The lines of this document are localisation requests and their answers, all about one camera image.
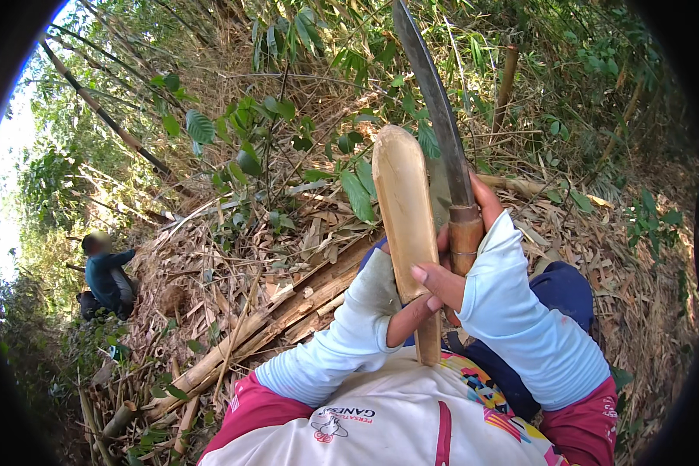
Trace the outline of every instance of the teal shirt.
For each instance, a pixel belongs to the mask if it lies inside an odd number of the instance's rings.
[[[98,302],[109,311],[116,311],[121,304],[119,287],[111,271],[130,262],[134,256],[135,250],[130,249],[120,254],[96,254],[85,262],[85,282]]]

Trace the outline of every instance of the blue pants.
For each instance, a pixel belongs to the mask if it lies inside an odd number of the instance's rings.
[[[373,250],[386,242],[383,238],[373,246],[360,262],[363,269]],[[588,332],[593,323],[593,291],[590,284],[580,272],[561,261],[549,264],[541,275],[531,280],[531,290],[541,303],[550,310],[557,309],[578,323],[582,330]],[[404,346],[414,345],[414,336],[404,343]],[[503,359],[480,340],[457,351],[461,356],[475,362],[489,377],[494,380],[504,398],[508,401],[515,415],[530,422],[541,406],[531,396],[531,392],[523,385],[520,376]]]

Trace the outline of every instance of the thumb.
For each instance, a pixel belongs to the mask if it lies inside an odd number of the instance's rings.
[[[443,303],[460,312],[464,302],[466,278],[458,276],[443,266],[434,263],[422,263],[411,266],[411,276],[425,285],[430,293],[440,298]]]
[[[443,302],[432,294],[423,294],[397,312],[388,322],[386,346],[395,348],[403,343],[419,325],[443,307]]]

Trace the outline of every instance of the machete blade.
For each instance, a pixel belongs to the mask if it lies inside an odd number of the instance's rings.
[[[456,117],[422,34],[403,0],[393,2],[393,26],[399,34],[429,110],[432,128],[438,138],[440,156],[446,167],[451,201],[457,206],[473,206],[476,202],[471,191],[468,161],[458,135]]]

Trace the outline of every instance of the red sleeve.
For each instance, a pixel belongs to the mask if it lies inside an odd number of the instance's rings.
[[[263,387],[252,372],[235,383],[235,395],[225,411],[223,426],[207,444],[200,461],[209,452],[226,446],[231,441],[255,429],[281,426],[299,417],[308,418],[314,409],[291,398],[279,396]]]
[[[590,395],[559,411],[543,413],[539,430],[570,464],[614,464],[616,385],[608,377]]]

